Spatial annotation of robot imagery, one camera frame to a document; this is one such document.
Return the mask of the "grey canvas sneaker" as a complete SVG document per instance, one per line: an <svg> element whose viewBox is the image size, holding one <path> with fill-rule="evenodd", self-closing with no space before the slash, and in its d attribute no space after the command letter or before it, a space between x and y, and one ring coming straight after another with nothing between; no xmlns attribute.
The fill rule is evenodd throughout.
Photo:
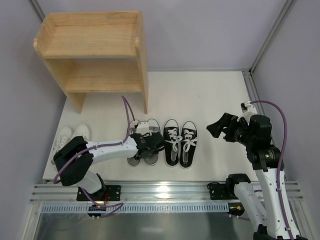
<svg viewBox="0 0 320 240"><path fill-rule="evenodd" d="M129 136L136 133L139 123L140 121L138 119L132 120L129 123ZM137 154L139 153L139 149L138 149L138 144L136 143L134 138L131 140L131 142L135 143L136 153L132 157L127 158L127 163L131 167L136 167L140 164L140 159L137 157Z"/></svg>
<svg viewBox="0 0 320 240"><path fill-rule="evenodd" d="M146 122L148 123L148 126L149 126L149 132L144 134L143 135L144 137L149 137L153 133L160 133L161 132L160 125L156 119L150 118ZM157 149L151 155L149 155L147 158L145 158L144 162L150 167L154 166L158 161L158 157L159 157L159 150Z"/></svg>

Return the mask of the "black canvas sneaker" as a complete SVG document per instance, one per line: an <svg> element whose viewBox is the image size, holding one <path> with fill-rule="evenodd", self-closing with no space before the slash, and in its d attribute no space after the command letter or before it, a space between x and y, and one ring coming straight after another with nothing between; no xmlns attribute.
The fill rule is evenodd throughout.
<svg viewBox="0 0 320 240"><path fill-rule="evenodd" d="M186 121L181 129L179 164L183 169L189 169L195 155L198 131L194 122Z"/></svg>
<svg viewBox="0 0 320 240"><path fill-rule="evenodd" d="M174 167L179 162L179 146L182 137L179 135L179 125L175 119L169 119L163 127L163 138L165 140L165 162Z"/></svg>

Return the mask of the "white sneaker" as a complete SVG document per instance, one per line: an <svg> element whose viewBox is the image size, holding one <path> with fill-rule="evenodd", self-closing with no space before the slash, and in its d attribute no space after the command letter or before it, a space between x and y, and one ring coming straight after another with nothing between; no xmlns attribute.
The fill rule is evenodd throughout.
<svg viewBox="0 0 320 240"><path fill-rule="evenodd" d="M52 156L54 157L54 155L60 151L70 140L73 134L73 130L66 126L63 127L57 134L57 137L55 139L55 143L53 145L53 149L52 149Z"/></svg>
<svg viewBox="0 0 320 240"><path fill-rule="evenodd" d="M91 131L89 127L86 124L79 124L74 130L73 133L70 137L72 140L75 137L83 137L85 141L90 141L91 140Z"/></svg>

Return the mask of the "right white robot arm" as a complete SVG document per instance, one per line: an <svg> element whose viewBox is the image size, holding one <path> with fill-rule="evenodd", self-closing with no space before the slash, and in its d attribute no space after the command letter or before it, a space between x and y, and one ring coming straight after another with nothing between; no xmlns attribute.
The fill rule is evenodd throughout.
<svg viewBox="0 0 320 240"><path fill-rule="evenodd" d="M230 194L237 197L252 223L255 240L301 240L293 219L285 186L281 151L271 143L272 124L268 117L252 114L249 119L224 113L206 127L214 138L245 146L246 156L258 178L263 201L258 199L249 177L230 174L225 181Z"/></svg>

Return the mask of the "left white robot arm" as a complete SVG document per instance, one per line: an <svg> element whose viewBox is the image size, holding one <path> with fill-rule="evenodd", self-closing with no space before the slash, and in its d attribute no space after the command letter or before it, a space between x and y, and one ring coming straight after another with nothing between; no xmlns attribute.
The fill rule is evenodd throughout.
<svg viewBox="0 0 320 240"><path fill-rule="evenodd" d="M57 168L53 183L64 187L76 185L82 195L100 201L108 190L100 175L90 171L92 165L123 158L146 159L164 147L165 140L159 132L132 133L125 139L105 142L86 141L76 136L53 157Z"/></svg>

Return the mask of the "wooden two-tier shoe shelf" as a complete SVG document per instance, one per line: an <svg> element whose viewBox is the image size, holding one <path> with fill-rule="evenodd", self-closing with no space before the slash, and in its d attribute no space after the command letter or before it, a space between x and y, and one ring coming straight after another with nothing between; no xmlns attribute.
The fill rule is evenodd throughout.
<svg viewBox="0 0 320 240"><path fill-rule="evenodd" d="M148 108L141 11L50 13L33 47L78 113L88 93L141 93Z"/></svg>

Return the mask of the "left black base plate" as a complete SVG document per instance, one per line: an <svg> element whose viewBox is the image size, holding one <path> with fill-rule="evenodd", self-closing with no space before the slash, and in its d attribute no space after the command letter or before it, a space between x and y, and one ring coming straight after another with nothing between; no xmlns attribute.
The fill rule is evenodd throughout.
<svg viewBox="0 0 320 240"><path fill-rule="evenodd" d="M88 194L95 202L104 202L105 200L119 202L121 196L120 185L106 185L95 193ZM77 190L76 200L78 202L90 201L83 190L79 187Z"/></svg>

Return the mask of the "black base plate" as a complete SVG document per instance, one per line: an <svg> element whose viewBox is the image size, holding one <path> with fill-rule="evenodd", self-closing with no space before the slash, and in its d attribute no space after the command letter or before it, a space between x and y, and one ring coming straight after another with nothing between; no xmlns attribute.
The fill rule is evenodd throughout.
<svg viewBox="0 0 320 240"><path fill-rule="evenodd" d="M210 182L207 189L211 200L238 200L231 187L225 183Z"/></svg>
<svg viewBox="0 0 320 240"><path fill-rule="evenodd" d="M121 196L120 185L106 185L95 193L88 194L95 202L104 202L105 200L119 202ZM79 187L77 190L76 200L78 202L90 201L83 190Z"/></svg>

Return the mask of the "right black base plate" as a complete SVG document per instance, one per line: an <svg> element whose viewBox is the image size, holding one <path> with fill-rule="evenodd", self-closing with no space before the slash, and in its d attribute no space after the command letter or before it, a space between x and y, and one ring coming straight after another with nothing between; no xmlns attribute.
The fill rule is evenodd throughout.
<svg viewBox="0 0 320 240"><path fill-rule="evenodd" d="M238 200L231 187L225 183L210 182L207 189L211 200Z"/></svg>

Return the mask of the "right aluminium frame rail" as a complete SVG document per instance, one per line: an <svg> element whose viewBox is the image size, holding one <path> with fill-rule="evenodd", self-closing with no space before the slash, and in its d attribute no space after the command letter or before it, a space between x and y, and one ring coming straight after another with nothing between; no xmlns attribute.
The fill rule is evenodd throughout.
<svg viewBox="0 0 320 240"><path fill-rule="evenodd" d="M266 113L264 110L264 105L270 106L276 111L277 114L279 114L280 119L281 119L280 122L283 124L284 123L283 114L280 113L279 107L275 107L274 105L272 105L270 103L260 102L261 98L258 93L256 84L254 82L254 77L252 76L250 71L248 69L243 70L242 76L243 76L243 80L244 80L244 83L246 86L249 100L253 101L253 102L258 101L258 103L256 104L257 112L261 115L265 115ZM300 190L300 186L298 185L298 183L296 181L287 181L287 179L285 178L285 187L286 187L287 197L290 202L304 201L303 194Z"/></svg>

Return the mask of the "aluminium mounting rail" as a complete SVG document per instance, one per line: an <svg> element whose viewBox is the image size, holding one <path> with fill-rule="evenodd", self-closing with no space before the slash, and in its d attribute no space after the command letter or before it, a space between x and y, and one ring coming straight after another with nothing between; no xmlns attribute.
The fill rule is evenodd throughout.
<svg viewBox="0 0 320 240"><path fill-rule="evenodd" d="M207 181L109 181L120 185L123 203L188 203L209 202ZM36 184L30 197L31 204L75 203L78 188L49 182Z"/></svg>

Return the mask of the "right corner aluminium post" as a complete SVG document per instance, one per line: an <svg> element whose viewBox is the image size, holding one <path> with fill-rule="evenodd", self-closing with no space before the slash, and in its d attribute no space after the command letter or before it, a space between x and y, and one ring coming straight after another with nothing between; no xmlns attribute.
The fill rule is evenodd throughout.
<svg viewBox="0 0 320 240"><path fill-rule="evenodd" d="M283 7L281 8L279 14L275 18L274 23L271 26L270 31L268 32L261 48L259 49L259 52L254 59L251 68L249 69L249 73L252 75L255 70L257 69L258 65L260 64L261 60L267 53L268 49L272 45L275 37L277 36L278 32L280 31L282 25L284 24L285 20L289 16L292 8L294 7L296 0L286 0L284 2Z"/></svg>

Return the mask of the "corner aluminium post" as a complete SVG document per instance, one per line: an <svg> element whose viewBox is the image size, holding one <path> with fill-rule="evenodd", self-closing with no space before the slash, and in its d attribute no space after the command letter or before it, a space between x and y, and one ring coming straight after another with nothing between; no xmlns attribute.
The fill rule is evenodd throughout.
<svg viewBox="0 0 320 240"><path fill-rule="evenodd" d="M40 6L38 0L28 0L32 10L34 11L38 20L42 23L46 17L42 7Z"/></svg>
<svg viewBox="0 0 320 240"><path fill-rule="evenodd" d="M259 49L259 52L254 59L251 68L249 69L249 73L252 75L255 70L257 69L258 65L260 64L261 60L267 53L268 49L272 45L275 37L277 36L278 32L280 31L282 25L284 24L285 20L289 16L292 8L294 7L296 0L286 0L284 2L283 7L281 8L279 14L275 18L274 23L271 26L270 31L268 32L261 48Z"/></svg>

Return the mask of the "left corner aluminium post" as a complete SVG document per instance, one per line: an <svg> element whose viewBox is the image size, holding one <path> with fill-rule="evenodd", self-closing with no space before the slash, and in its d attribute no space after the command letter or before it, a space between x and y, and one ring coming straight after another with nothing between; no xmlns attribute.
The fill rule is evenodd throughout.
<svg viewBox="0 0 320 240"><path fill-rule="evenodd" d="M38 20L42 23L46 17L42 7L40 6L38 0L28 0L32 10L34 11Z"/></svg>

